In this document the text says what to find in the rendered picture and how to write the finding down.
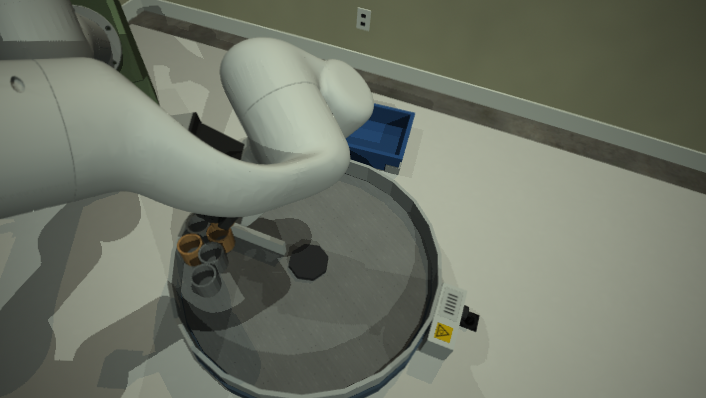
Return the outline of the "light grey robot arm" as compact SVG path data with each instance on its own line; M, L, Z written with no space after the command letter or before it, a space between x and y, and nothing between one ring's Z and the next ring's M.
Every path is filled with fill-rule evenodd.
M346 138L374 110L349 64L275 38L241 41L220 78L259 164L249 163L245 144L197 112L169 115L117 71L121 58L92 9L0 0L0 219L118 191L208 216L261 214L338 182Z

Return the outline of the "blue plastic crate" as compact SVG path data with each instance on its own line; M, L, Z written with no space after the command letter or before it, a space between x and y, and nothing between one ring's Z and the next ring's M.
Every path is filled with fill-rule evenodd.
M346 138L350 159L398 175L414 116L374 103L369 120Z

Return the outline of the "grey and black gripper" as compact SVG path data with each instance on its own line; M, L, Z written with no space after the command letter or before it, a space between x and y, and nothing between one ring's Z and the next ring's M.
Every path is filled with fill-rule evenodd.
M247 147L246 147L246 139L247 139ZM254 163L254 164L259 164L259 163L257 162L257 160L255 159L255 157L254 157L252 151L251 151L251 148L250 148L250 141L249 141L248 137L247 137L246 139L242 141L242 143L245 144L245 145L244 145L244 148L243 148L241 161L250 162L250 163ZM247 151L247 149L248 149L248 151ZM249 153L249 154L248 154L248 153ZM255 220L257 220L262 214L263 214L263 213L257 214L257 215L252 215L252 216L243 217L243 218L241 219L241 220L242 220L242 221L241 221L241 225L242 225L242 226L245 226L245 227L249 226L249 225L252 224ZM202 219L204 219L204 220L207 221L207 222L210 222L210 223L214 223L214 222L215 222L215 223L218 223L218 227L219 227L219 228L222 228L222 229L224 229L224 230L228 230L228 229L234 224L234 222L239 218L239 217L230 217L230 218L229 218L229 217L215 217L215 216L207 216L207 215L201 215L201 214L197 214L197 216L200 217L200 218L202 218Z

